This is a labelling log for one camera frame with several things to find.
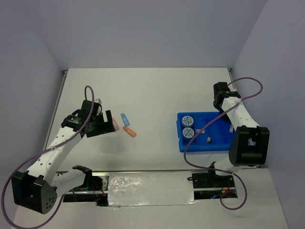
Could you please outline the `blue white marker pen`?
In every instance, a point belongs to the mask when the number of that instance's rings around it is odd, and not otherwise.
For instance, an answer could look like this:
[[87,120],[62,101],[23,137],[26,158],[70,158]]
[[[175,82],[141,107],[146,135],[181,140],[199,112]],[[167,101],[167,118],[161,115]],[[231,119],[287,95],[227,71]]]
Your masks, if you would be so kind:
[[234,127],[233,127],[233,125],[232,125],[232,124],[230,124],[229,132],[230,132],[230,133],[232,133],[232,132],[233,132],[233,130],[234,130]]

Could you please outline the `blue slime jar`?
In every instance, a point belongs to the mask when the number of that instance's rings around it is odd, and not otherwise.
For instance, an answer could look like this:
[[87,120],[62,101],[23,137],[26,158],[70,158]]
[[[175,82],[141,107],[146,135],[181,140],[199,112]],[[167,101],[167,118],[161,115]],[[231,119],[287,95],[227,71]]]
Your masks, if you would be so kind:
[[190,115],[185,115],[181,119],[181,125],[184,128],[193,128],[194,119]]
[[191,127],[185,127],[182,130],[182,138],[184,143],[188,143],[195,136],[195,131]]

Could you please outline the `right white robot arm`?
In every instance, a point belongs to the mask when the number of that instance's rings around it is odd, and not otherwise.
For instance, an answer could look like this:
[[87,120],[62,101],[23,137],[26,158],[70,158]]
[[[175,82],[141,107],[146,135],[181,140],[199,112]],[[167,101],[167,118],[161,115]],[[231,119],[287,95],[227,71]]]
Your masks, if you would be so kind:
[[214,107],[231,123],[235,134],[228,156],[210,165],[207,181],[219,186],[224,177],[242,168],[265,164],[269,144],[269,129],[261,127],[246,110],[242,97],[237,91],[230,90],[228,83],[218,82],[213,86]]

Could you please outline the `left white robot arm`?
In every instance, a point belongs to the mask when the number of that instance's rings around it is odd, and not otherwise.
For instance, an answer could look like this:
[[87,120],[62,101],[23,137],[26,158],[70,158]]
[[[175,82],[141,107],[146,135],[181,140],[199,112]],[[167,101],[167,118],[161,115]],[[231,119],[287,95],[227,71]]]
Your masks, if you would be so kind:
[[76,165],[62,175],[57,171],[71,150],[83,139],[114,132],[112,114],[102,112],[102,102],[84,100],[81,109],[67,116],[59,132],[42,154],[25,172],[16,172],[11,180],[15,204],[48,213],[56,199],[73,188],[88,190],[102,179],[93,177],[92,170]]

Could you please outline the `pink transparent case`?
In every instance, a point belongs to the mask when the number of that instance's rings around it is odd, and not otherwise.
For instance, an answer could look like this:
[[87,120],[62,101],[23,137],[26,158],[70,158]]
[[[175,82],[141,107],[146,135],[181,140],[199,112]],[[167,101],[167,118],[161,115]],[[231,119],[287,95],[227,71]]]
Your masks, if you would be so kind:
[[113,126],[114,126],[114,129],[115,129],[115,131],[119,131],[119,125],[118,125],[118,123],[116,122],[116,120],[115,120],[115,118],[113,117],[112,118],[112,123],[113,123]]

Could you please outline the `blue transparent case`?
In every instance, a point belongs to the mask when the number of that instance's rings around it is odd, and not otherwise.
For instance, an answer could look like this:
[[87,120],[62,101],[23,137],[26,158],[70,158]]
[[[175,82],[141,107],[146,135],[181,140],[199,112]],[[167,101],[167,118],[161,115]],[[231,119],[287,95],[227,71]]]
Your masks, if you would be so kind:
[[125,113],[121,113],[121,118],[122,118],[122,121],[123,121],[125,126],[130,125],[129,120],[128,120],[127,116],[125,115]]

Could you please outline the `orange transparent case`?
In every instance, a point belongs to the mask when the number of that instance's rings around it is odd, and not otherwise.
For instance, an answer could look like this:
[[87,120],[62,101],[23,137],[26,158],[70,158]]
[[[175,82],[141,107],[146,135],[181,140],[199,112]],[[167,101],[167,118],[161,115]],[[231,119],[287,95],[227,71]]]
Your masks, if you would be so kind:
[[136,133],[132,130],[132,129],[130,129],[128,126],[124,126],[123,127],[123,130],[128,134],[128,135],[130,135],[131,137],[136,137]]

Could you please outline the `blue plastic divided bin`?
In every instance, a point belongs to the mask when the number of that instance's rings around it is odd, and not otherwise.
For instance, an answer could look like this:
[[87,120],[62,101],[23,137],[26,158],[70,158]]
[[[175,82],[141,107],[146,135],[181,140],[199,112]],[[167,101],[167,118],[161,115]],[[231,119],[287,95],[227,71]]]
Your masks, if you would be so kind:
[[[178,113],[176,125],[179,151],[184,152],[191,138],[218,115],[218,112]],[[229,122],[218,119],[195,138],[187,151],[227,151],[234,134],[235,130]]]

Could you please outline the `silver foil sheet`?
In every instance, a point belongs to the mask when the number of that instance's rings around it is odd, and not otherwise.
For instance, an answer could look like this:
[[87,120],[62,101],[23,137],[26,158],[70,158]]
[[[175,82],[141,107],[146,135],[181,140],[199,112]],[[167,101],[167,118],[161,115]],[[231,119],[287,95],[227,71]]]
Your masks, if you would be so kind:
[[111,173],[108,204],[116,207],[194,204],[189,171]]

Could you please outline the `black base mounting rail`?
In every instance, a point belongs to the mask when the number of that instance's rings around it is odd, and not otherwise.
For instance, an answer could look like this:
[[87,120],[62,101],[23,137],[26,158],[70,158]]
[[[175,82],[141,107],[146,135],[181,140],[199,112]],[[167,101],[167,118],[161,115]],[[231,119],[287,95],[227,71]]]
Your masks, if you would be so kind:
[[208,172],[136,172],[95,175],[87,190],[69,191],[66,203],[90,202],[99,207],[177,206],[201,199],[236,198],[232,176],[214,177]]

